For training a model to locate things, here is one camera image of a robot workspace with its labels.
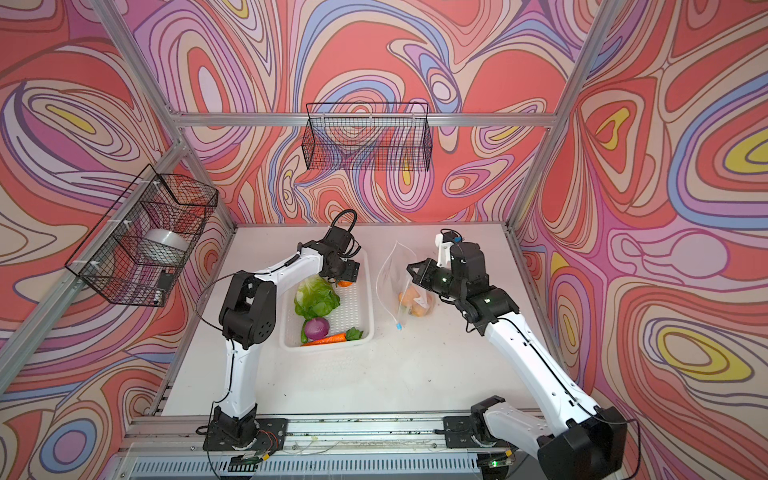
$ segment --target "psychedelic wall pattern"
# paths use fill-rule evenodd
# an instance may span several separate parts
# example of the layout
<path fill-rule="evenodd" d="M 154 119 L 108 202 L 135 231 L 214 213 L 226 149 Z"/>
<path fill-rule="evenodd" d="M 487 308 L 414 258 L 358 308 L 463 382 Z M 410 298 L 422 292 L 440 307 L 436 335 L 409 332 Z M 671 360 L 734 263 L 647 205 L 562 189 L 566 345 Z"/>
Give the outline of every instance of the psychedelic wall pattern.
<path fill-rule="evenodd" d="M 628 2 L 515 225 L 638 478 L 768 478 L 766 66 L 765 2 Z"/>
<path fill-rule="evenodd" d="M 189 127 L 187 138 L 235 223 L 503 221 L 542 127 L 461 127 L 454 153 L 427 171 L 307 170 L 300 128 Z"/>
<path fill-rule="evenodd" d="M 98 478 L 173 361 L 225 246 L 211 217 L 162 309 L 85 290 L 0 396 L 0 478 Z"/>
<path fill-rule="evenodd" d="M 0 45 L 4 343 L 170 142 L 87 2 L 6 2 Z M 151 403 L 225 236 L 213 218 L 163 309 L 81 293 L 0 396 L 2 480 L 97 477 Z"/>
<path fill-rule="evenodd" d="M 206 2 L 123 7 L 172 108 L 302 112 L 313 101 L 552 112 L 597 4 Z M 523 72 L 535 71 L 536 75 Z M 433 129 L 434 172 L 305 172 L 300 128 L 189 128 L 237 223 L 507 220 L 543 129 Z"/>
<path fill-rule="evenodd" d="M 0 7 L 2 343 L 169 144 L 91 15 L 79 0 Z"/>

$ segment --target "wire mesh basket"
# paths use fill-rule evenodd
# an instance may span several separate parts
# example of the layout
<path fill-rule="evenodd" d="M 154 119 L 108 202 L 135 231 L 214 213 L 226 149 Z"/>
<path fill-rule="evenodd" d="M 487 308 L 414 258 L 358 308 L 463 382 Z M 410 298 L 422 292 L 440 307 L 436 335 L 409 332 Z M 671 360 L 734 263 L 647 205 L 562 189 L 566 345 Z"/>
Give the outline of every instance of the wire mesh basket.
<path fill-rule="evenodd" d="M 66 267 L 109 303 L 164 306 L 218 197 L 215 187 L 185 175 L 154 172 L 91 258 L 72 262 L 76 250 Z"/>
<path fill-rule="evenodd" d="M 306 104 L 306 111 L 307 170 L 429 170 L 426 103 L 320 102 Z"/>

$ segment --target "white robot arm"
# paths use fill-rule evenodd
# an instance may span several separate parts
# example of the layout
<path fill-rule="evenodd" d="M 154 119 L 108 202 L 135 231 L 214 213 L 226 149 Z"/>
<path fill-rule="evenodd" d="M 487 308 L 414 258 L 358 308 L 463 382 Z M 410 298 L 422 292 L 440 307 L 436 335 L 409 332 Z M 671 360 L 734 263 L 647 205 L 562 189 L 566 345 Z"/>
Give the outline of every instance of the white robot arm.
<path fill-rule="evenodd" d="M 493 445 L 499 439 L 513 444 L 538 457 L 551 480 L 597 480 L 617 471 L 627 434 L 624 417 L 614 407 L 601 409 L 549 355 L 515 302 L 490 285 L 477 243 L 465 242 L 454 230 L 444 229 L 435 244 L 439 261 L 408 265 L 413 283 L 454 305 L 475 327 L 473 331 L 502 353 L 546 419 L 494 396 L 471 408 L 472 439 L 479 445 Z"/>
<path fill-rule="evenodd" d="M 345 214 L 352 214 L 349 229 L 336 226 Z M 263 273 L 238 272 L 232 276 L 219 313 L 222 335 L 228 341 L 223 398 L 213 410 L 208 425 L 217 439 L 215 449 L 248 449 L 257 434 L 256 393 L 253 385 L 259 365 L 261 344 L 275 328 L 277 297 L 308 276 L 354 282 L 360 264 L 350 260 L 359 251 L 351 234 L 357 221 L 354 210 L 336 216 L 321 240 L 300 243 L 295 255 Z"/>
<path fill-rule="evenodd" d="M 323 255 L 312 248 L 302 248 L 297 254 L 277 265 L 272 265 L 268 273 L 257 273 L 253 278 L 262 282 L 271 282 L 276 287 L 275 297 L 280 297 L 305 278 L 320 273 L 323 269 Z M 246 300 L 253 305 L 254 299 Z M 264 329 L 268 324 L 262 323 Z M 232 418 L 242 419 L 256 406 L 256 374 L 259 367 L 261 343 L 244 347 L 237 341 L 227 344 L 227 370 L 224 377 L 224 400 L 219 404 L 221 411 Z"/>

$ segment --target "white tabletop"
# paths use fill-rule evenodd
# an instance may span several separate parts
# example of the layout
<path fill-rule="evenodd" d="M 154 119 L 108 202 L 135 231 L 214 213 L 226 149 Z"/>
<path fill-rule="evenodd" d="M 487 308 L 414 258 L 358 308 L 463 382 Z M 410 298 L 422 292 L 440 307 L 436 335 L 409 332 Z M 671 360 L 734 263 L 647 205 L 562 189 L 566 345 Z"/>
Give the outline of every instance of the white tabletop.
<path fill-rule="evenodd" d="M 368 253 L 372 284 L 397 240 L 414 249 L 436 251 L 435 235 L 444 226 L 356 226 L 353 234 Z M 479 243 L 491 284 L 507 291 L 541 338 L 502 226 L 479 223 L 455 229 L 467 241 Z M 326 227 L 242 227 L 220 274 L 258 271 L 290 257 L 299 242 L 319 240 L 325 232 Z M 218 325 L 228 285 L 228 280 L 222 280 L 214 287 L 205 309 L 204 317 L 214 325 Z M 501 354 L 477 332 L 465 333 L 465 321 L 455 307 L 440 303 L 429 316 L 408 317 L 400 331 L 375 292 L 373 307 L 376 334 L 359 347 L 287 352 L 280 348 L 276 328 L 263 344 L 253 386 L 258 413 L 468 409 L 492 395 L 502 396 L 518 408 L 536 407 Z M 199 322 L 163 415 L 208 415 L 211 402 L 222 396 L 224 352 L 221 333 Z"/>

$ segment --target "white plastic tray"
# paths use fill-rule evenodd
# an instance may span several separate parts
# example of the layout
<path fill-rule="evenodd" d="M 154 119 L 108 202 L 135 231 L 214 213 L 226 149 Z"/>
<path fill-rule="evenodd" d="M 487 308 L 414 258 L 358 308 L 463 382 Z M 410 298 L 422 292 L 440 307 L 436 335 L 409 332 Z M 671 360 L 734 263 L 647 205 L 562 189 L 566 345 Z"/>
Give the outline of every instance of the white plastic tray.
<path fill-rule="evenodd" d="M 336 335 L 355 327 L 362 330 L 362 338 L 351 342 L 301 346 L 301 329 L 304 325 L 304 317 L 297 315 L 294 309 L 293 298 L 296 296 L 296 288 L 298 288 L 295 286 L 283 294 L 283 313 L 280 317 L 280 345 L 283 348 L 309 353 L 359 346 L 373 338 L 373 301 L 368 254 L 365 250 L 360 250 L 355 255 L 354 260 L 360 263 L 357 282 L 352 286 L 334 287 L 341 304 L 326 316 L 326 319 L 330 324 L 328 335 Z"/>

